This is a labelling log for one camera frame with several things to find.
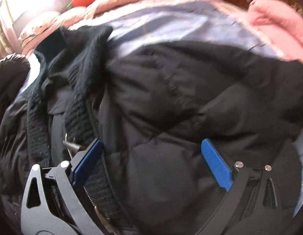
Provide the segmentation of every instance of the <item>screw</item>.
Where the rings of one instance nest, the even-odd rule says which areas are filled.
[[[243,166],[244,166],[244,163],[242,163],[240,161],[235,163],[235,167],[237,167],[237,168],[243,168]]]
[[[61,166],[61,168],[66,168],[69,166],[69,164],[70,164],[70,162],[65,160],[60,163],[60,166]]]
[[[38,169],[39,169],[39,164],[34,164],[34,165],[32,166],[32,170],[33,170],[33,171],[38,171]]]
[[[266,165],[266,166],[265,166],[265,170],[266,170],[266,171],[271,171],[271,170],[272,170],[272,167],[271,167],[270,165]]]

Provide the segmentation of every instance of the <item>shiny black fabric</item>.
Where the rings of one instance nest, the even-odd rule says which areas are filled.
[[[33,164],[27,124],[35,92],[50,137],[35,158],[47,156],[51,165],[68,159],[61,142],[70,123],[78,124],[71,133],[78,143],[87,135],[101,138],[105,150],[95,174],[105,176],[109,188],[92,177],[90,195],[121,232],[196,234],[225,195],[201,155],[208,137],[231,162],[273,167],[287,225],[301,186],[291,142],[303,126],[303,65],[199,42],[145,46],[107,61],[99,55],[104,45],[94,44],[104,43],[101,31],[108,29],[60,29],[36,50],[39,80],[9,108],[0,131],[1,196],[9,218],[19,221]],[[87,115],[72,120],[81,102]]]
[[[30,63],[25,56],[12,54],[0,60],[0,124],[6,109],[16,98],[26,80]],[[3,184],[3,173],[0,169],[0,185]],[[12,234],[15,230],[9,226],[3,205],[0,200],[0,234]]]

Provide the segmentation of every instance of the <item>black down jacket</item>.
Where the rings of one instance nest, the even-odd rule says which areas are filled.
[[[0,60],[0,124],[6,109],[14,101],[25,82],[29,70],[30,63],[25,56],[12,54]],[[0,234],[1,227],[8,226],[8,223],[0,200]],[[12,231],[8,228],[3,234],[12,234]]]
[[[0,128],[9,218],[19,224],[33,164],[69,159],[67,134],[85,146],[103,140],[86,189],[121,233],[195,235],[202,228],[226,193],[201,154],[205,138],[233,162],[272,166],[287,224],[301,187],[291,142],[303,126],[303,65],[199,42],[145,46],[111,60],[111,31],[60,28],[36,48],[40,74]]]

